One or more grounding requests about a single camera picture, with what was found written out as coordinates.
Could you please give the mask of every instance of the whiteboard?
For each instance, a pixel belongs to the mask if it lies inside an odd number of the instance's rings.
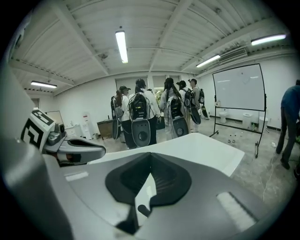
[[[232,68],[212,76],[221,108],[264,111],[263,75],[259,64]]]
[[[46,112],[46,114],[50,118],[52,118],[53,120],[55,120],[56,123],[62,123],[63,124],[63,121],[62,121],[62,118],[61,118],[61,115],[60,115],[60,111]]]

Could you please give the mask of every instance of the person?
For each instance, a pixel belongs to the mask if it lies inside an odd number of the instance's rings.
[[[156,124],[158,118],[160,118],[160,109],[158,103],[155,99],[152,91],[146,90],[145,81],[141,78],[137,79],[135,82],[135,94],[129,96],[129,102],[134,100],[134,97],[137,93],[142,94],[146,98],[147,102],[147,118],[150,124],[150,143],[149,145],[154,145],[156,141]]]
[[[285,169],[290,169],[289,158],[296,139],[296,122],[299,119],[300,110],[300,80],[296,85],[288,88],[281,101],[281,133],[276,148],[276,153],[280,154],[285,141],[286,129],[288,130],[288,142],[280,159],[281,165]]]
[[[126,86],[120,86],[116,95],[116,104],[117,106],[121,107],[123,111],[123,116],[121,117],[120,121],[123,128],[126,145],[128,149],[134,149],[136,148],[136,144],[132,137],[131,120],[129,118],[129,111],[127,109],[127,105],[129,103],[127,95],[128,88]]]
[[[171,140],[177,137],[172,125],[173,122],[172,116],[168,109],[168,100],[170,97],[177,97],[180,101],[182,101],[180,93],[174,86],[174,80],[168,77],[165,80],[165,89],[164,92],[161,94],[160,102],[159,102],[159,108],[162,111],[164,111],[165,133],[166,133],[167,140]]]
[[[186,94],[186,92],[188,91],[187,83],[186,83],[185,81],[180,81],[180,82],[178,82],[177,84],[178,84],[178,86],[179,86],[179,93],[180,93],[180,95],[181,95],[181,99],[182,99],[182,101],[184,102],[184,100],[185,100],[185,94]],[[191,129],[190,129],[190,125],[191,125],[191,115],[190,115],[189,111],[187,110],[187,108],[186,108],[184,105],[182,105],[181,108],[183,109],[183,110],[181,110],[181,111],[182,111],[182,113],[183,113],[183,115],[184,115],[184,119],[185,119],[186,122],[187,122],[188,133],[190,133],[190,131],[191,131]]]
[[[190,83],[190,85],[193,89],[193,93],[194,93],[194,96],[195,96],[193,104],[196,106],[197,111],[199,111],[200,110],[200,102],[199,102],[200,89],[197,86],[197,80],[193,78],[192,80],[189,81],[189,83]],[[199,132],[198,127],[199,127],[199,125],[197,125],[193,122],[192,133]]]

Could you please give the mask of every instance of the toilet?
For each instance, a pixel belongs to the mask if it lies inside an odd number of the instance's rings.
[[[226,116],[228,115],[228,112],[223,111],[219,113],[220,116],[220,123],[226,123]]]
[[[248,112],[243,113],[243,128],[251,130],[252,114]]]
[[[259,122],[258,122],[258,131],[261,133],[263,131],[263,120],[264,117],[259,117]],[[266,118],[265,122],[264,122],[264,126],[267,127],[269,119]]]

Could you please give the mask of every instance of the man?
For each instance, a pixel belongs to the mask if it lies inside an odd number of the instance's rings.
[[[190,83],[190,85],[191,85],[191,87],[192,87],[192,89],[193,89],[193,93],[194,93],[194,96],[195,96],[195,102],[193,102],[193,104],[195,104],[196,109],[199,110],[199,109],[200,109],[200,103],[199,103],[200,90],[199,90],[199,88],[198,88],[198,86],[197,86],[197,80],[193,78],[192,80],[189,81],[189,83]],[[192,133],[197,133],[197,132],[199,132],[199,131],[198,131],[198,126],[199,126],[199,125],[197,125],[197,124],[195,124],[195,123],[193,122],[193,129],[192,129],[191,132],[192,132]]]
[[[286,90],[281,101],[281,133],[276,148],[276,153],[280,154],[285,141],[286,128],[288,129],[289,140],[280,159],[285,169],[290,169],[289,158],[296,138],[296,121],[299,118],[300,110],[300,80],[296,85]]]

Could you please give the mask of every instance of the cap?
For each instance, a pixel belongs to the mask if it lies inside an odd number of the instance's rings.
[[[119,90],[124,91],[124,90],[131,90],[131,89],[127,88],[126,86],[120,86]]]

